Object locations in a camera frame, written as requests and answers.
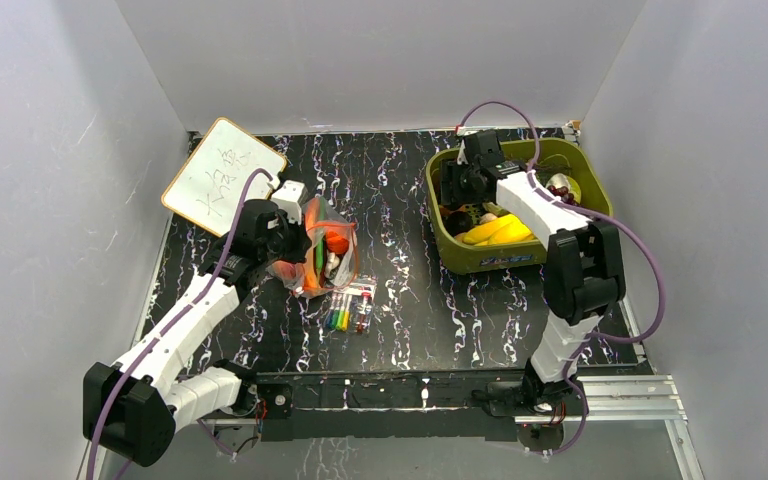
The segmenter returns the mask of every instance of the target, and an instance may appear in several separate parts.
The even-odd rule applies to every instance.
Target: white wall
[[[768,478],[768,2],[650,0],[587,113],[617,216],[651,244],[675,375],[707,478]],[[651,275],[627,264],[639,316]]]
[[[488,98],[580,119],[645,3],[117,1],[187,129],[255,133],[453,127]]]
[[[185,133],[112,0],[0,0],[0,479],[72,478],[133,338]]]

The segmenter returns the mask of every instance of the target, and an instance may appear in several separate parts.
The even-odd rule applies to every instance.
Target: whiteboard
[[[243,186],[256,168],[263,168],[278,183],[287,159],[227,118],[218,118],[198,147],[166,188],[166,208],[216,236],[231,229]],[[269,198],[272,187],[258,175],[248,199]]]

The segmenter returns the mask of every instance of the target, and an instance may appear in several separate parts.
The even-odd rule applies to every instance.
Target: green bin
[[[534,140],[502,142],[502,151],[506,158],[530,159],[534,156]],[[511,243],[506,245],[485,245],[475,247],[458,242],[443,226],[440,205],[435,194],[435,185],[440,180],[440,163],[454,159],[458,149],[443,150],[434,155],[425,166],[425,181],[428,185],[428,205],[430,207],[431,227],[437,239],[437,251],[443,265],[457,274],[468,274],[500,268],[534,265],[546,261],[546,249],[537,240]],[[578,181],[581,187],[581,206],[613,215],[613,207],[602,184],[593,173],[590,161],[574,143],[559,138],[540,139],[540,158],[538,166],[561,162],[568,173]]]

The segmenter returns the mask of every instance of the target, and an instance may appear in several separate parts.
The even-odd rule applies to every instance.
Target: sticker
[[[490,265],[501,265],[503,263],[518,263],[531,260],[533,255],[517,255],[515,257],[496,258],[487,257],[478,264],[479,267],[488,267]]]

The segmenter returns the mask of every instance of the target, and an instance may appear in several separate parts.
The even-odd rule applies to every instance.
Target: tabletop
[[[564,138],[561,128],[538,129]],[[503,130],[505,140],[528,138]],[[377,279],[369,333],[324,327],[328,296],[307,300],[266,279],[208,336],[187,366],[227,358],[257,372],[491,369],[524,366],[548,307],[540,267],[456,275],[440,262],[428,219],[426,162],[456,146],[451,131],[262,137],[289,160],[291,178],[357,224],[359,274]],[[147,333],[184,293],[212,234],[175,216],[166,238]],[[619,309],[599,329],[628,335]],[[630,346],[593,340],[583,364],[636,363]]]

